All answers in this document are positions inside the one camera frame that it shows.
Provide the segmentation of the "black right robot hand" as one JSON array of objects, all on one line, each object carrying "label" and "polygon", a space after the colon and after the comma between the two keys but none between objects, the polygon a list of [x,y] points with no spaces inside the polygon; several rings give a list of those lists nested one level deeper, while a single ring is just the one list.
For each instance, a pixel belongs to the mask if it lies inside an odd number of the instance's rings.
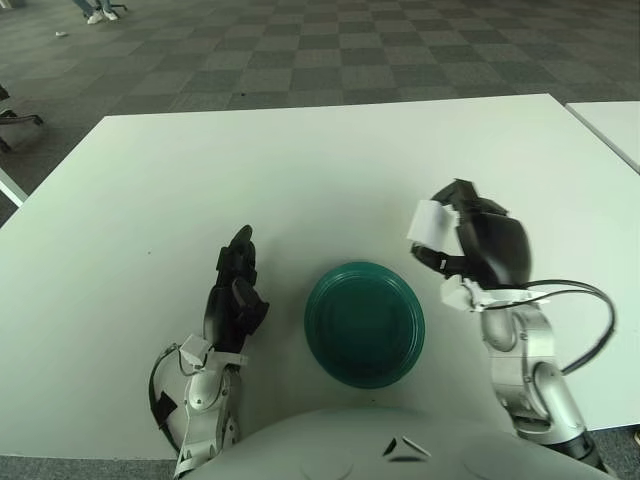
[{"label": "black right robot hand", "polygon": [[[458,214],[458,256],[441,246],[448,206]],[[479,196],[470,181],[456,179],[423,203],[409,238],[413,257],[445,278],[459,275],[484,289],[520,287],[530,279],[531,252],[524,227],[498,203]]]}]

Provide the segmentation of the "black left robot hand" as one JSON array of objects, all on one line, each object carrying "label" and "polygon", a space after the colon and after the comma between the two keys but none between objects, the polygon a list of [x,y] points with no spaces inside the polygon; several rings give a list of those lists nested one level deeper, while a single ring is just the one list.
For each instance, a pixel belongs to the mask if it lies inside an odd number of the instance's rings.
[{"label": "black left robot hand", "polygon": [[217,278],[203,321],[204,338],[218,352],[240,353],[246,338],[255,333],[269,310],[270,304],[255,289],[256,249],[252,234],[250,225],[243,226],[219,253]]}]

